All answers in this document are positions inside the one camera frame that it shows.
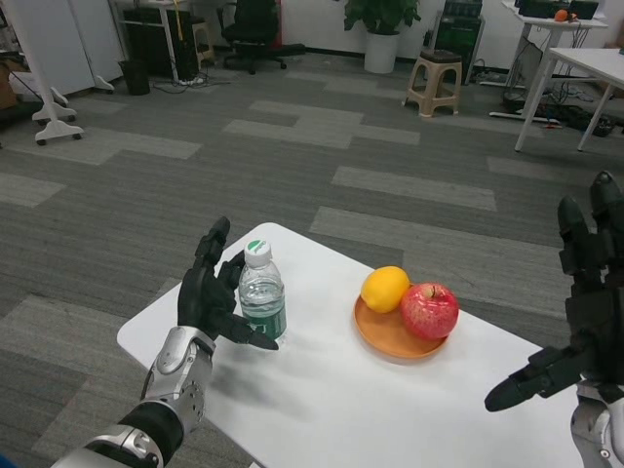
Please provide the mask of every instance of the fruit plate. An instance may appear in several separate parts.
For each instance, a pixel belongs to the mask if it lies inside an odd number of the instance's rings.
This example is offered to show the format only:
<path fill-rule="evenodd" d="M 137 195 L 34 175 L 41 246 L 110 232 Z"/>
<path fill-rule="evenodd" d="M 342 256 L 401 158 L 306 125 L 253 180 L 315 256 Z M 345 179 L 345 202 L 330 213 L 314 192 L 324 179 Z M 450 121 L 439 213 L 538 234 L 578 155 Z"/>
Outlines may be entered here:
<path fill-rule="evenodd" d="M 403 325 L 399 309 L 377 314 L 367 307 L 361 297 L 355 302 L 353 315 L 358 331 L 367 343 L 396 358 L 426 358 L 438 352 L 447 342 L 447 337 L 429 341 L 414 336 Z"/>

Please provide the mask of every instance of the office chair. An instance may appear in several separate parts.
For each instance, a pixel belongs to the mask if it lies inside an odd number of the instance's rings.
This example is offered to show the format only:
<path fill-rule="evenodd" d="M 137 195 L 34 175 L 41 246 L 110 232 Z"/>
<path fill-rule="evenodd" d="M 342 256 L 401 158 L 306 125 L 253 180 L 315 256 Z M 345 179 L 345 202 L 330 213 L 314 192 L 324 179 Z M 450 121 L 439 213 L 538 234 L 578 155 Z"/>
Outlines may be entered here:
<path fill-rule="evenodd" d="M 225 26 L 223 10 L 227 6 L 236 7 L 236 11 L 234 22 Z M 216 14 L 221 25 L 221 36 L 235 51 L 233 56 L 225 58 L 223 67 L 228 68 L 229 62 L 234 59 L 247 60 L 248 71 L 251 75 L 255 75 L 255 62 L 259 59 L 267 59 L 277 61 L 282 69 L 286 68 L 284 61 L 271 56 L 269 51 L 269 46 L 275 40 L 279 30 L 275 0 L 228 2 L 217 8 Z"/>

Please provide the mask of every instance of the water bottle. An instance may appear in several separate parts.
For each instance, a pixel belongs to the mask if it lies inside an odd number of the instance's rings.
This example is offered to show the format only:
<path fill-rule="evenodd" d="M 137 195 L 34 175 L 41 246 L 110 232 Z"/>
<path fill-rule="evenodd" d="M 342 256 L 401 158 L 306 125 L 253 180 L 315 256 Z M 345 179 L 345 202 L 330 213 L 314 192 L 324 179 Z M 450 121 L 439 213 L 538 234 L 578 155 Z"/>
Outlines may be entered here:
<path fill-rule="evenodd" d="M 271 246 L 266 241 L 252 241 L 245 246 L 246 265 L 238 295 L 243 316 L 252 328 L 276 339 L 286 329 L 286 309 L 284 283 L 271 258 Z"/>

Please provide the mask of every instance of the white flower pot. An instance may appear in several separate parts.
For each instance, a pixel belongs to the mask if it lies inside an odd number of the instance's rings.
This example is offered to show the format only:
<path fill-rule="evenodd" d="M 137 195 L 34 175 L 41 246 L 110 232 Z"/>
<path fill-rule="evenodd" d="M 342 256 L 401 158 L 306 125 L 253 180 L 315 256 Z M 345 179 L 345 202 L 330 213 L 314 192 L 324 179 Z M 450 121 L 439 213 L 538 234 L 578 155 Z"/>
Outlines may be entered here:
<path fill-rule="evenodd" d="M 370 73 L 390 73 L 399 49 L 399 34 L 386 36 L 367 32 L 367 54 L 364 69 Z"/>

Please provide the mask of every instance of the floor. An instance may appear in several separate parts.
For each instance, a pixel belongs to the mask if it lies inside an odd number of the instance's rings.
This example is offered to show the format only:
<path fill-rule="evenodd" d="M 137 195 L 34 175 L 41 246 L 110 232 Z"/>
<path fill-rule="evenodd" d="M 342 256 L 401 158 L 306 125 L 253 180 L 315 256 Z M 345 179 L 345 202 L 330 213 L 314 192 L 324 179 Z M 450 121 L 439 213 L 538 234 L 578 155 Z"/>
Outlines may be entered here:
<path fill-rule="evenodd" d="M 19 466 L 50 466 L 133 407 L 143 371 L 116 332 L 179 281 L 220 215 L 230 241 L 278 222 L 443 282 L 464 310 L 534 343 L 566 344 L 557 204 L 572 194 L 588 213 L 595 173 L 624 174 L 623 136 L 580 154 L 579 132 L 535 125 L 518 154 L 520 124 L 487 117 L 499 90 L 465 87 L 458 116 L 421 119 L 401 106 L 408 65 L 288 65 L 211 69 L 224 84 L 181 95 L 119 84 L 73 99 L 81 141 L 37 146 L 31 122 L 0 135 L 0 452 Z M 206 424 L 171 466 L 250 462 Z"/>

